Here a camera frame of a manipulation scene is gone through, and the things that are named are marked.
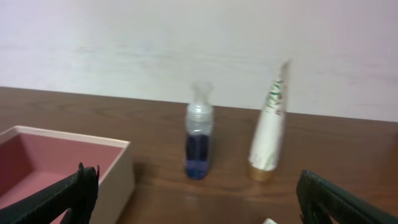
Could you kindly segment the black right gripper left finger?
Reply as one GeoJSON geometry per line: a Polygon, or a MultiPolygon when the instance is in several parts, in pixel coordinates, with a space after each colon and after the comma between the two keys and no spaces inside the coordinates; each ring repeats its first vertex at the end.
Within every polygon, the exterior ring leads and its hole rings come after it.
{"type": "Polygon", "coordinates": [[[1,223],[89,224],[99,191],[100,169],[78,165],[76,173],[1,209],[1,223]]]}

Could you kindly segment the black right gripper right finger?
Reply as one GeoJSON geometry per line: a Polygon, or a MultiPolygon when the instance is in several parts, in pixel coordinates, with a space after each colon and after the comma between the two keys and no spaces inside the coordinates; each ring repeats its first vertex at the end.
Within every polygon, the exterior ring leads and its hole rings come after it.
{"type": "Polygon", "coordinates": [[[310,170],[301,172],[296,194],[304,224],[397,224],[394,217],[310,170]]]}

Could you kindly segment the white cream tube gold cap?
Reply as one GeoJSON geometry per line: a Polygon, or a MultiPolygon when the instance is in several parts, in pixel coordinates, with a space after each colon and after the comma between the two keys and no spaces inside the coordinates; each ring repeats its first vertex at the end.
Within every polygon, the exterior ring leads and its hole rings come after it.
{"type": "Polygon", "coordinates": [[[280,66],[266,96],[249,151],[249,176],[260,182],[271,180],[278,165],[285,129],[290,61],[280,66]]]}

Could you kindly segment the clear bottle blue liquid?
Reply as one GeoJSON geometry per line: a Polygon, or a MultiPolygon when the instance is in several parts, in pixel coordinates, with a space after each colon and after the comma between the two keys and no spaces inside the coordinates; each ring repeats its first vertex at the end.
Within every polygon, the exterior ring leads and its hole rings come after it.
{"type": "Polygon", "coordinates": [[[185,117],[185,173],[190,179],[201,180],[210,168],[214,123],[214,109],[209,102],[212,85],[195,82],[192,89],[193,101],[188,104],[185,117]]]}

